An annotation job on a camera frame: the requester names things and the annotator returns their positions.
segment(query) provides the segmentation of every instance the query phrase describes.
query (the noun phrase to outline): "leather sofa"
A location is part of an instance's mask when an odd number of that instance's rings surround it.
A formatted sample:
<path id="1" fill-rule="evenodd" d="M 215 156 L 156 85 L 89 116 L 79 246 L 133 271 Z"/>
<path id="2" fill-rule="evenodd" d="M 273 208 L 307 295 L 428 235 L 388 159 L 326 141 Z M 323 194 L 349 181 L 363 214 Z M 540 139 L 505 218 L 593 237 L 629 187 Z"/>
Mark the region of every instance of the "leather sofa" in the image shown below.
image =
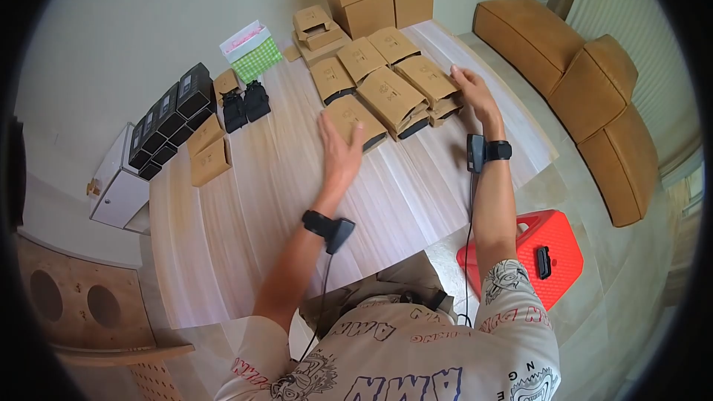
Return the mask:
<path id="1" fill-rule="evenodd" d="M 659 177 L 658 157 L 631 103 L 636 66 L 616 39 L 586 42 L 536 0 L 479 3 L 473 32 L 548 102 L 599 186 L 612 224 L 644 218 Z"/>

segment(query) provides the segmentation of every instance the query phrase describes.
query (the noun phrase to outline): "left hand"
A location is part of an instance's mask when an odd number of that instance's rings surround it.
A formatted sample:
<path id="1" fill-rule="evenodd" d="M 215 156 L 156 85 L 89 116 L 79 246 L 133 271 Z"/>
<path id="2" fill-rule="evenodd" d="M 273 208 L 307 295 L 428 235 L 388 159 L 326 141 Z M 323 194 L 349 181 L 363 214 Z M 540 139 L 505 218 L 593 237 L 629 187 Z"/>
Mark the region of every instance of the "left hand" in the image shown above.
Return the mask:
<path id="1" fill-rule="evenodd" d="M 319 115 L 317 126 L 325 146 L 325 181 L 322 192 L 341 198 L 359 173 L 364 125 L 361 122 L 354 125 L 351 145 L 336 131 L 325 111 Z"/>

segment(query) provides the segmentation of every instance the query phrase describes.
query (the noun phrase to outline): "white graphic t-shirt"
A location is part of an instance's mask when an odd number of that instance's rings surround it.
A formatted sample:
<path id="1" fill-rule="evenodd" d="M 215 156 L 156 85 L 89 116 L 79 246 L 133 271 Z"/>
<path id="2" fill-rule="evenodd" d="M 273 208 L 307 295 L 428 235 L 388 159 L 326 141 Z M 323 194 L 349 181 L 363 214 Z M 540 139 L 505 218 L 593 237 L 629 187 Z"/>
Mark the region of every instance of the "white graphic t-shirt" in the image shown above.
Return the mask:
<path id="1" fill-rule="evenodd" d="M 296 367 L 287 334 L 247 320 L 216 400 L 549 401 L 560 383 L 557 340 L 517 261 L 488 272 L 475 328 L 420 305 L 365 301 Z"/>

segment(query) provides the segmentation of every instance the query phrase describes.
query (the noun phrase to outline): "person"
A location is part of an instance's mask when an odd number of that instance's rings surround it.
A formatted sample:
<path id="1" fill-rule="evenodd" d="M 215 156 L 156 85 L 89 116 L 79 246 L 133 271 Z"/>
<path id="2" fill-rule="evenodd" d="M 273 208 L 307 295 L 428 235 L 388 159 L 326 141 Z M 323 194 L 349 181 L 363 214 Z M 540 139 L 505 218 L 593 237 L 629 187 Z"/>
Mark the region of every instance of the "person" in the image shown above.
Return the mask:
<path id="1" fill-rule="evenodd" d="M 450 74 L 481 121 L 486 140 L 505 140 L 503 118 L 484 80 L 456 66 Z M 348 145 L 326 114 L 318 125 L 324 182 L 310 209 L 334 218 L 361 165 L 363 129 L 354 128 Z M 362 291 L 361 298 L 350 298 L 340 308 L 341 317 L 312 352 L 299 363 L 291 361 L 290 323 L 324 243 L 300 227 L 263 282 L 230 379 L 215 399 L 550 400 L 560 383 L 557 340 L 515 253 L 515 197 L 507 160 L 486 162 L 472 211 L 482 284 L 473 328 L 454 325 L 440 305 L 404 299 L 404 292 L 374 296 Z"/>

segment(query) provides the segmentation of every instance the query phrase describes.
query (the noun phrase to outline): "circular hole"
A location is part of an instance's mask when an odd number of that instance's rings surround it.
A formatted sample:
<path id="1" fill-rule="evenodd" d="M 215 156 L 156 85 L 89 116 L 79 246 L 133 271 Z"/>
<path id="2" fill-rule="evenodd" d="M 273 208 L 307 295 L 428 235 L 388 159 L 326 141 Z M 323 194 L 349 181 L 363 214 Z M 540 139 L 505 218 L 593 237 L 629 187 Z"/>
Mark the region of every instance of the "circular hole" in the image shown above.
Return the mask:
<path id="1" fill-rule="evenodd" d="M 121 308 L 110 290 L 101 285 L 94 285 L 87 293 L 87 305 L 89 313 L 99 325 L 107 328 L 119 325 Z"/>
<path id="2" fill-rule="evenodd" d="M 62 295 L 48 273 L 37 270 L 30 276 L 30 295 L 40 314 L 47 320 L 57 322 L 62 316 Z"/>

